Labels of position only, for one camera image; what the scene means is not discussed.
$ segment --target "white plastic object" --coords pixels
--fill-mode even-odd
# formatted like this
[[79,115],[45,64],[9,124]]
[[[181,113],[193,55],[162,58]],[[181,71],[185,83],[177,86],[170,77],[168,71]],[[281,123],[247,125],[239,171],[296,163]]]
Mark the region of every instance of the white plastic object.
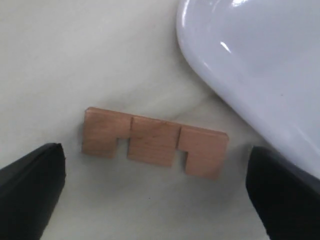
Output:
[[176,27],[194,71],[320,179],[320,1],[182,0]]

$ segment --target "white marble surface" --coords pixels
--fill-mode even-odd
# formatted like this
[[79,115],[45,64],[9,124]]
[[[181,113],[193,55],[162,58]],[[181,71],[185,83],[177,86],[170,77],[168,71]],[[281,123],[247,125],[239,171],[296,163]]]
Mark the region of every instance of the white marble surface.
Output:
[[[66,185],[43,240],[264,240],[245,190],[248,144],[264,144],[186,64],[177,0],[1,0],[0,167],[63,144]],[[216,182],[81,150],[89,106],[226,131]]]

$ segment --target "wooden block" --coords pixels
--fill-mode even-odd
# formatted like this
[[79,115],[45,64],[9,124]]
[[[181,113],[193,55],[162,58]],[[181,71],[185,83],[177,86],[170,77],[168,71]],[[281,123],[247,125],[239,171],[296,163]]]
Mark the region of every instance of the wooden block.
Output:
[[130,137],[132,115],[90,107],[85,112],[82,152],[113,158],[117,139]]
[[228,135],[224,132],[184,125],[178,149],[187,152],[186,174],[216,179],[223,165],[228,141]]
[[128,158],[149,164],[170,167],[181,126],[176,123],[134,116]]

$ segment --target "notched wooden piece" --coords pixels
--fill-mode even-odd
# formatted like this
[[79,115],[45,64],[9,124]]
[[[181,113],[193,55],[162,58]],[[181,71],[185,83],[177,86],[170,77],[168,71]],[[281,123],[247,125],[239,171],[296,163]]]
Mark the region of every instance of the notched wooden piece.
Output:
[[229,137],[224,132],[184,125],[178,149],[187,152],[186,174],[216,179],[223,165],[228,141]]
[[117,139],[130,137],[132,115],[89,107],[85,111],[82,152],[113,158]]
[[170,167],[175,157],[180,128],[176,123],[134,116],[128,158]]

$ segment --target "table surface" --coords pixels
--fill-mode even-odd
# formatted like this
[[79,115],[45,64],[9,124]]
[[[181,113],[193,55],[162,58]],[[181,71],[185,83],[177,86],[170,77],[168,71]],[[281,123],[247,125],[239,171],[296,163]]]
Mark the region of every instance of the table surface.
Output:
[[[188,66],[177,0],[0,1],[0,167],[62,143],[67,179],[43,240],[264,240],[245,189],[248,146],[265,141]],[[217,181],[81,154],[94,106],[227,132]]]

